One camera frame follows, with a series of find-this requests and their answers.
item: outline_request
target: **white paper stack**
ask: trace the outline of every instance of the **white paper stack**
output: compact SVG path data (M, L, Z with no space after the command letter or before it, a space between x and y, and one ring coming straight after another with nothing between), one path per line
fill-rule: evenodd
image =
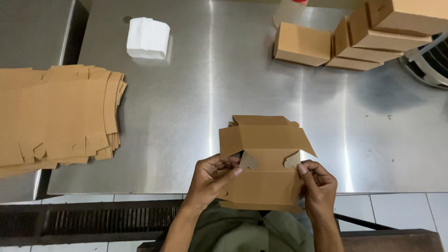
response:
M133 18L129 22L126 50L131 57L165 59L169 26L152 18Z

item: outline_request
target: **floor tile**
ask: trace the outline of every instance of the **floor tile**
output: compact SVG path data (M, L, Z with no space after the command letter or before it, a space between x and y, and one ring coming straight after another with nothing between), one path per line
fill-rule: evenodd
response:
M41 200L5 202L5 203L0 203L0 205L40 205L41 202L42 202Z
M448 193L427 193L435 227L448 251Z
M109 243L108 252L135 252L137 247L144 242L152 241L112 242Z
M108 243L73 243L33 246L31 252L107 252Z
M0 252L30 252L31 246L0 247Z
M115 194L115 202L144 200L181 200L182 194Z
M113 194L63 195L42 200L42 204L113 202Z
M398 228L436 231L425 193L370 195L376 223Z
M369 195L336 196L334 212L375 223ZM341 231L372 230L345 221L339 221L339 227Z

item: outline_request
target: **person's right hand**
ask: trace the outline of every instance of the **person's right hand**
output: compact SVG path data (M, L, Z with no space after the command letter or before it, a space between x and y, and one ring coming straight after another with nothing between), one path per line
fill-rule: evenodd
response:
M320 163L311 160L302 161L297 165L297 170L305 184L301 195L305 196L305 210L311 223L334 220L336 178Z

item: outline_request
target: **stack of flat cardboard blanks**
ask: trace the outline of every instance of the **stack of flat cardboard blanks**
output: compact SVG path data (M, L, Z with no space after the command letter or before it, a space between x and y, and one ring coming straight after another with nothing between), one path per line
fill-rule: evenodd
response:
M84 65L0 69L0 178L113 158L123 77Z

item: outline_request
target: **metal table surface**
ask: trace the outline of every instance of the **metal table surface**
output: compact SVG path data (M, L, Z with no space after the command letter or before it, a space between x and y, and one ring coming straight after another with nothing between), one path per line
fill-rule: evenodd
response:
M234 114L300 123L339 193L447 192L447 92L397 60L366 72L273 60L275 4L95 0L79 63L125 73L114 158L53 171L49 194L186 193L197 160L218 153ZM344 11L307 9L334 29ZM166 60L126 53L129 17L171 27ZM304 153L304 159L312 156Z
M0 13L0 68L46 70L77 62L80 25L88 17L77 0L2 0ZM35 200L49 176L37 170L0 179L0 202Z

